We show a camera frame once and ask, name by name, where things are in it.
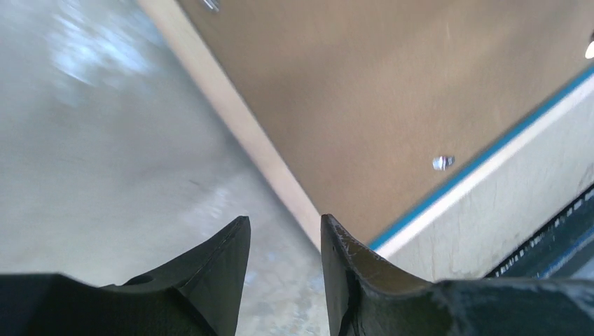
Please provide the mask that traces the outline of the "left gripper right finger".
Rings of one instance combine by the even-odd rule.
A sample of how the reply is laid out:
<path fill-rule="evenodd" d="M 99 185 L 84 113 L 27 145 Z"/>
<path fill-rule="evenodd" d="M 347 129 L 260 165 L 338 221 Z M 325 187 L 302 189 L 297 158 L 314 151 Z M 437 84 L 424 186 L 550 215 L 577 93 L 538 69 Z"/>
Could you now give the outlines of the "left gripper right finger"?
<path fill-rule="evenodd" d="M 332 335 L 592 335 L 593 282 L 414 276 L 321 217 Z"/>

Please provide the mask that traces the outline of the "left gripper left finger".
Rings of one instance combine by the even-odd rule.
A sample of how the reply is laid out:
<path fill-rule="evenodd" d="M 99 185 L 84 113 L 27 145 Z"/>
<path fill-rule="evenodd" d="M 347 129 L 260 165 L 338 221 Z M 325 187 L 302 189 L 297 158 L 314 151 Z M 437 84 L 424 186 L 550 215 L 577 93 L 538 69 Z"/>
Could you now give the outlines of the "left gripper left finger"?
<path fill-rule="evenodd" d="M 207 241 L 122 285 L 63 274 L 1 276 L 2 335 L 234 335 L 251 226 L 237 217 Z"/>

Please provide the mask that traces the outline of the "blue wooden picture frame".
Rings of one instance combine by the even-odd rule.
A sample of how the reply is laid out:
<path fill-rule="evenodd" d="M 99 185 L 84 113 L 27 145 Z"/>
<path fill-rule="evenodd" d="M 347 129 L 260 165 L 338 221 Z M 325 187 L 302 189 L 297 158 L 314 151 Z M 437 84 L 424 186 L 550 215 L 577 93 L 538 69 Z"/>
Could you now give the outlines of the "blue wooden picture frame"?
<path fill-rule="evenodd" d="M 141 1 L 140 6 L 283 205 L 320 246 L 325 213 L 314 206 L 181 2 Z M 583 52 L 588 66 L 581 73 L 459 169 L 454 163 L 434 170 L 449 177 L 377 239 L 358 240 L 426 277 L 480 273 L 587 189 L 593 182 L 588 44 Z"/>

